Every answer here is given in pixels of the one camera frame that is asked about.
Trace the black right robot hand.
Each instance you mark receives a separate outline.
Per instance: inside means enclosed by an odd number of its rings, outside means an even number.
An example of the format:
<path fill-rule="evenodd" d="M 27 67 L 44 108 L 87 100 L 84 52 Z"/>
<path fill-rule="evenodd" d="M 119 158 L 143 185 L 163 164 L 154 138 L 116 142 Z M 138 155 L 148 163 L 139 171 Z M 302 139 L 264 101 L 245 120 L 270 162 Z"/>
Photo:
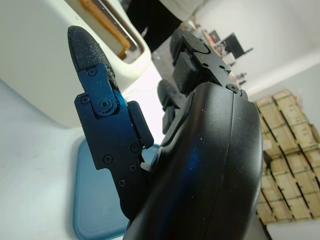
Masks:
<path fill-rule="evenodd" d="M 241 240 L 256 213 L 263 144 L 259 113 L 230 69 L 200 39 L 176 29 L 173 79 L 157 94 L 164 139 L 154 139 L 136 101 L 127 102 L 96 40 L 70 26 L 71 59 L 84 92 L 74 104 L 97 170 L 111 172 L 129 219 L 126 240 Z"/>

